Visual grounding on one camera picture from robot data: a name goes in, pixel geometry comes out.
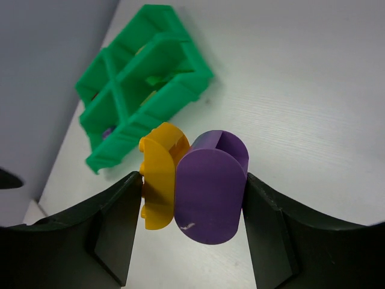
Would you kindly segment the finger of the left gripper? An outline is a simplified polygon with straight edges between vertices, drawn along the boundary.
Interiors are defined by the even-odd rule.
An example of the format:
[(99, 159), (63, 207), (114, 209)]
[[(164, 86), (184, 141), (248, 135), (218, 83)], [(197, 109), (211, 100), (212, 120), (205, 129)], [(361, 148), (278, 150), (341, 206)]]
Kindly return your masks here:
[(22, 179), (20, 179), (14, 173), (11, 173), (6, 169), (0, 168), (0, 189), (1, 190), (20, 188), (22, 186), (23, 186)]

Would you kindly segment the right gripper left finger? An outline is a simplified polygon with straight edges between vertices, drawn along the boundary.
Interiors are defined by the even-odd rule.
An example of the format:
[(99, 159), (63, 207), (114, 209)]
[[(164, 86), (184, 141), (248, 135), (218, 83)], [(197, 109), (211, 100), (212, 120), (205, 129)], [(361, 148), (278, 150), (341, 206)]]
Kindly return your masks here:
[(1, 228), (2, 288), (122, 288), (141, 205), (141, 176), (32, 225)]

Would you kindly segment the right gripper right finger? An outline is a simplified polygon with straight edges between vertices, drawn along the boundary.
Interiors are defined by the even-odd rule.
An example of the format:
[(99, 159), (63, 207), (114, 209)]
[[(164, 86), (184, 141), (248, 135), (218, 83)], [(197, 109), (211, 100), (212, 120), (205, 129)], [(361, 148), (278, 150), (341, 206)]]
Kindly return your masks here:
[(258, 288), (384, 287), (384, 223), (328, 216), (254, 175), (242, 209)]

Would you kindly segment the purple oval lego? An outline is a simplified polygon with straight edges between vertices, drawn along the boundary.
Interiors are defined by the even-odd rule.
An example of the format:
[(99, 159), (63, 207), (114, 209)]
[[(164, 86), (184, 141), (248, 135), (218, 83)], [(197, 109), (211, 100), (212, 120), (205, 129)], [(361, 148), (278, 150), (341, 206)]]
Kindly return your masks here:
[(237, 232), (249, 155), (235, 134), (212, 130), (196, 138), (176, 170), (174, 219), (190, 239), (221, 244)]

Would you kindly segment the purple rectangular lego brick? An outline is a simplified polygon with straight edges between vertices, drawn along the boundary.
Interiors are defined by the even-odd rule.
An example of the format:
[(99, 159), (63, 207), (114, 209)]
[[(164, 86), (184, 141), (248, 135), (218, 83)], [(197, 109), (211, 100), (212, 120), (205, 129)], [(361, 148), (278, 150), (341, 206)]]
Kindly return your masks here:
[(105, 140), (107, 137), (109, 137), (115, 130), (115, 126), (112, 126), (108, 129), (106, 129), (103, 133), (102, 133), (102, 140)]

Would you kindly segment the yellow curved lego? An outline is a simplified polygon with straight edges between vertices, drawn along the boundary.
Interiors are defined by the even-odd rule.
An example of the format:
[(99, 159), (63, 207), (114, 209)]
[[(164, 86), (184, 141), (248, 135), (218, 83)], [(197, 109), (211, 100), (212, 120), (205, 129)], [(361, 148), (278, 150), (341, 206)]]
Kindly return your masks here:
[(147, 230), (159, 230), (173, 220), (176, 168), (190, 148), (189, 141), (178, 127), (164, 122), (141, 138), (138, 148), (144, 157), (141, 217)]

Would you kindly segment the green curved lego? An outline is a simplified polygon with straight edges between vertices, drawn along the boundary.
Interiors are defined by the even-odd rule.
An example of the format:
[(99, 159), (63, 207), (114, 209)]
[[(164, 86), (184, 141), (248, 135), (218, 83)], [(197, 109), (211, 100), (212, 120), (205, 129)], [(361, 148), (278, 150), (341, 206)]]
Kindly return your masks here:
[(157, 86), (164, 86), (167, 83), (166, 77), (162, 76), (148, 76), (146, 78), (146, 83), (149, 86), (157, 87)]

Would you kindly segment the green compartment tray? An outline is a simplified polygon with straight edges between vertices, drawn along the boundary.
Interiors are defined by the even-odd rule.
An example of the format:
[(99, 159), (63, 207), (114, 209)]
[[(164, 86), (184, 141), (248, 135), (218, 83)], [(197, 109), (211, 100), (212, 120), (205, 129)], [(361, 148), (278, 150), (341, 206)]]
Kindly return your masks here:
[[(149, 86), (148, 76), (167, 83)], [(87, 166), (97, 173), (120, 164), (141, 137), (198, 100), (213, 76), (172, 6), (142, 6), (76, 83), (90, 142)]]

